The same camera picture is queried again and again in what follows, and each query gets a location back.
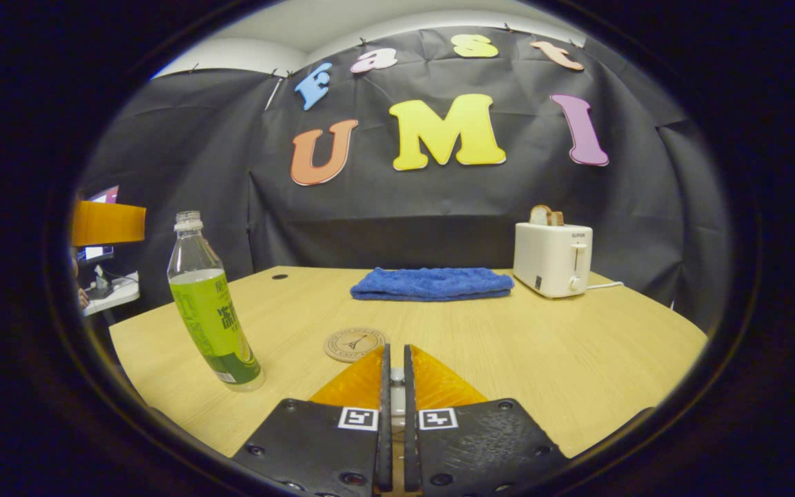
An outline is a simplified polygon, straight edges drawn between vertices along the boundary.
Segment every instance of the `round coaster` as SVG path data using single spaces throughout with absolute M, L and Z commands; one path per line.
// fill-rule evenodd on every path
M 385 335 L 372 328 L 347 328 L 324 341 L 324 352 L 342 362 L 355 362 L 367 352 L 385 345 Z

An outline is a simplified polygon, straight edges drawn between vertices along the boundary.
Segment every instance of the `orange letter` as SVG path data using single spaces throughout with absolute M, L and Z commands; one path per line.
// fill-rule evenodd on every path
M 554 62 L 558 63 L 561 66 L 564 66 L 567 69 L 582 70 L 585 68 L 583 65 L 580 65 L 578 62 L 568 59 L 566 56 L 569 53 L 568 51 L 564 50 L 564 48 L 557 48 L 554 45 L 550 44 L 548 41 L 534 41 L 530 43 L 530 45 L 539 48 L 539 50 L 541 50 L 544 54 L 548 56 L 548 59 L 553 60 Z
M 293 139 L 293 164 L 290 167 L 290 176 L 294 182 L 302 186 L 318 185 L 329 182 L 340 174 L 348 158 L 348 142 L 351 130 L 357 126 L 356 119 L 347 119 L 331 126 L 333 133 L 333 151 L 331 160 L 321 167 L 312 164 L 312 154 L 315 153 L 315 142 L 323 135 L 320 129 L 313 129 L 300 133 Z

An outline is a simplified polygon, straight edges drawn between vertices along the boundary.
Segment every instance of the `folded towel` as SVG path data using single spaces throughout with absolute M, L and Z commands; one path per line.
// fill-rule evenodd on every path
M 385 271 L 376 268 L 351 287 L 358 300 L 446 302 L 508 295 L 511 276 L 489 269 L 437 268 Z

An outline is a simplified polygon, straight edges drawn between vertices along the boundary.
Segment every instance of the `black curtain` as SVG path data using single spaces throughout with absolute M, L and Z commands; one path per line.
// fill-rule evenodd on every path
M 488 37 L 498 56 L 461 57 L 451 43 L 460 34 Z M 564 48 L 585 69 L 559 66 L 533 41 Z M 350 72 L 376 48 L 395 48 L 398 62 Z M 333 65 L 328 94 L 303 110 L 294 88 L 323 62 Z M 456 144 L 444 166 L 429 156 L 423 169 L 395 170 L 400 138 L 389 108 L 419 99 L 445 117 L 471 93 L 492 97 L 507 160 L 463 166 Z M 571 160 L 554 94 L 588 101 L 608 166 Z M 313 155 L 321 166 L 329 126 L 345 119 L 359 125 L 342 172 L 320 185 L 294 182 L 293 138 L 321 129 Z M 125 271 L 141 271 L 148 307 L 170 302 L 173 216 L 190 208 L 202 211 L 230 280 L 279 264 L 510 268 L 514 224 L 546 204 L 593 228 L 593 271 L 675 302 L 705 331 L 728 291 L 731 233 L 704 139 L 655 81 L 594 40 L 578 48 L 494 28 L 423 29 L 349 48 L 290 79 L 245 70 L 153 79 L 102 138 L 86 177 L 87 189 L 119 184 L 120 202 L 149 210 L 145 242 L 117 248 L 117 260 L 134 264 Z
M 173 301 L 167 267 L 174 216 L 201 211 L 204 235 L 228 280 L 253 273 L 247 239 L 247 157 L 277 84 L 251 70 L 196 70 L 151 79 L 117 114 L 82 186 L 119 185 L 120 204 L 146 208 L 146 239 L 116 246 L 104 268 L 138 271 L 136 311 Z

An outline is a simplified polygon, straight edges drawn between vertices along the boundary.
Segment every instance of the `wooden table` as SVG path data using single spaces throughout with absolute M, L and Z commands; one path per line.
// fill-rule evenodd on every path
M 549 300 L 515 280 L 511 295 L 460 302 L 357 301 L 366 270 L 275 267 L 229 284 L 265 385 L 234 393 L 210 372 L 173 303 L 110 328 L 146 402 L 232 456 L 286 397 L 308 399 L 347 368 L 323 352 L 348 327 L 383 331 L 391 364 L 422 347 L 488 399 L 513 397 L 572 457 L 657 405 L 706 342 L 687 319 L 624 286 Z M 511 270 L 496 273 L 511 274 Z M 272 280 L 275 274 L 287 274 Z M 590 285 L 608 283 L 592 274 Z

